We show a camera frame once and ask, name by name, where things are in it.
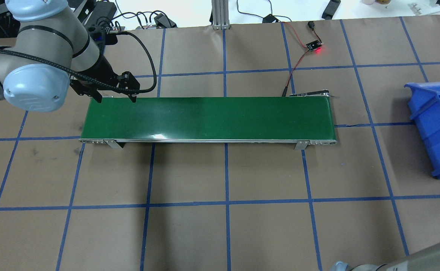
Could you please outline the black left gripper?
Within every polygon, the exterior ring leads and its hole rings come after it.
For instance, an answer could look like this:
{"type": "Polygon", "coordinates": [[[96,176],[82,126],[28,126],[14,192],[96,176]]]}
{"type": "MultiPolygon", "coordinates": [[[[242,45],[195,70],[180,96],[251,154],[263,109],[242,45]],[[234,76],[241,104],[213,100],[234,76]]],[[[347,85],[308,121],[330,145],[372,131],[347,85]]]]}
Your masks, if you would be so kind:
{"type": "MultiPolygon", "coordinates": [[[[104,55],[99,55],[98,60],[96,60],[92,67],[80,71],[79,73],[109,86],[121,88],[122,90],[113,91],[117,94],[126,95],[132,103],[136,103],[139,92],[134,90],[140,88],[140,83],[131,72],[123,72],[120,75],[115,74],[104,55]]],[[[88,96],[93,98],[97,103],[102,102],[103,98],[96,84],[91,84],[79,79],[71,79],[69,85],[79,96],[88,96]]]]}

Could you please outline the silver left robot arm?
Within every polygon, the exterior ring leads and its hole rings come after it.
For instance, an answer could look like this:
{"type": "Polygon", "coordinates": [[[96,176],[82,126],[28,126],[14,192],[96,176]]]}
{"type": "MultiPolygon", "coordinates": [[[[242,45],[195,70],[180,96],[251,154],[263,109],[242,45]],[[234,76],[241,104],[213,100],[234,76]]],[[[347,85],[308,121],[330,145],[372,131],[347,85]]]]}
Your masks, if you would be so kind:
{"type": "Polygon", "coordinates": [[[7,0],[20,22],[15,45],[0,46],[0,101],[48,113],[62,107],[70,87],[102,101],[100,90],[136,101],[146,93],[130,72],[116,74],[66,0],[7,0]]]}

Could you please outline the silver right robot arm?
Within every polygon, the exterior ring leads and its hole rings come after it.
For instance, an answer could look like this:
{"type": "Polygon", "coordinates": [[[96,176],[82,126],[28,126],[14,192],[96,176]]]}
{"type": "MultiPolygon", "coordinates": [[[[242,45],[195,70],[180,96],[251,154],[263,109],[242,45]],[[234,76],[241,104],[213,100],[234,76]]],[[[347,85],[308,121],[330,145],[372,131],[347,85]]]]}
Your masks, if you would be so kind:
{"type": "MultiPolygon", "coordinates": [[[[411,89],[408,106],[427,154],[434,168],[433,177],[440,180],[440,82],[406,84],[411,89]]],[[[349,266],[337,261],[332,271],[440,271],[440,242],[402,259],[383,264],[349,266]]]]}

